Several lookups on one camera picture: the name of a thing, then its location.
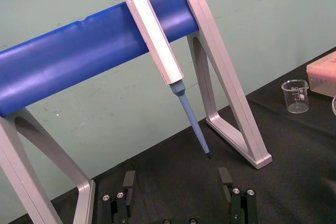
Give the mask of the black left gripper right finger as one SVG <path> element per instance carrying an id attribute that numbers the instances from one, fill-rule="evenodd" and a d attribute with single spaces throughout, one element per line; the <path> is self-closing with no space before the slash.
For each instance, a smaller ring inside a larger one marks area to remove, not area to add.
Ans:
<path id="1" fill-rule="evenodd" d="M 256 191 L 234 186 L 226 167 L 219 167 L 218 175 L 222 195 L 228 205 L 229 223 L 256 223 Z"/>

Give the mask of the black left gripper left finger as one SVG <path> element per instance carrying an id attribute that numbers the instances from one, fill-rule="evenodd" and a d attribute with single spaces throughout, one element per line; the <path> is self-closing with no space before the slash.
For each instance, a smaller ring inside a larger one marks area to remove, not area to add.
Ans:
<path id="1" fill-rule="evenodd" d="M 101 197 L 102 223 L 129 223 L 134 198 L 134 181 L 136 171 L 127 171 L 121 190 L 115 195 L 105 194 Z"/>

